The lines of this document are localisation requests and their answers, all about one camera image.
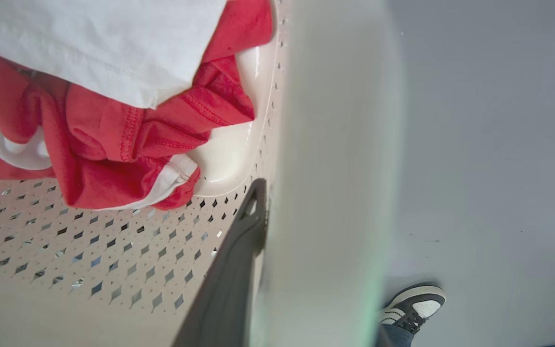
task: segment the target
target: black and white sneaker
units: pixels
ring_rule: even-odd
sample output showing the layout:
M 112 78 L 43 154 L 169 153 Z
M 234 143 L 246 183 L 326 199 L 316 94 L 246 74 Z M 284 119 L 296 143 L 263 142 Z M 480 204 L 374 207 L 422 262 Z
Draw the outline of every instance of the black and white sneaker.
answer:
M 421 325 L 435 314 L 447 300 L 437 286 L 416 286 L 397 294 L 379 314 L 379 323 L 400 327 L 416 334 Z

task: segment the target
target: jeans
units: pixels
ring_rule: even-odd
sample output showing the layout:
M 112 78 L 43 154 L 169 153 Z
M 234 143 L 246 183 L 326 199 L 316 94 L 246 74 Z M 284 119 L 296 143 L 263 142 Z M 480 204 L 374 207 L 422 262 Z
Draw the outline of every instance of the jeans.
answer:
M 378 337 L 374 347 L 410 347 L 413 334 L 388 324 L 379 324 Z

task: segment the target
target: perforated basket wall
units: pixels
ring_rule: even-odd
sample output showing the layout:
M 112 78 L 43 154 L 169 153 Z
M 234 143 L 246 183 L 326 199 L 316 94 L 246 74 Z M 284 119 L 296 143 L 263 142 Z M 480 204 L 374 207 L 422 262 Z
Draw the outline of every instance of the perforated basket wall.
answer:
M 11 303 L 21 293 L 44 294 L 71 309 L 64 314 L 82 316 L 72 309 L 89 302 L 91 309 L 116 312 L 109 318 L 115 323 L 138 321 L 138 329 L 160 315 L 172 327 L 167 336 L 174 336 L 249 184 L 257 177 L 271 182 L 288 26 L 285 4 L 275 5 L 276 66 L 249 179 L 227 195 L 194 197 L 172 211 L 74 209 L 64 203 L 56 180 L 0 180 L 0 290 Z M 0 315 L 23 314 L 18 310 L 4 307 Z M 0 325 L 4 333 L 6 324 Z

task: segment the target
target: person's leg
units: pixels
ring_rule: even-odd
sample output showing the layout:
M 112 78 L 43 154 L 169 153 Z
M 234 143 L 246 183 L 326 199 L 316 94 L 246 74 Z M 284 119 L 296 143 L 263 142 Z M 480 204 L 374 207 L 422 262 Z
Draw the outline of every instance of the person's leg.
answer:
M 414 334 L 447 300 L 437 286 L 415 286 L 397 294 L 379 314 L 377 347 L 410 347 Z

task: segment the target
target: floor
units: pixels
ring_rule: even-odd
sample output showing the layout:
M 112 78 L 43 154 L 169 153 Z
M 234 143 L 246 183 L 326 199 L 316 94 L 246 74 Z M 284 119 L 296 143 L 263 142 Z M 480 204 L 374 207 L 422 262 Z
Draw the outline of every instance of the floor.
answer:
M 437 280 L 414 347 L 555 343 L 555 1 L 390 0 L 408 126 L 387 298 Z

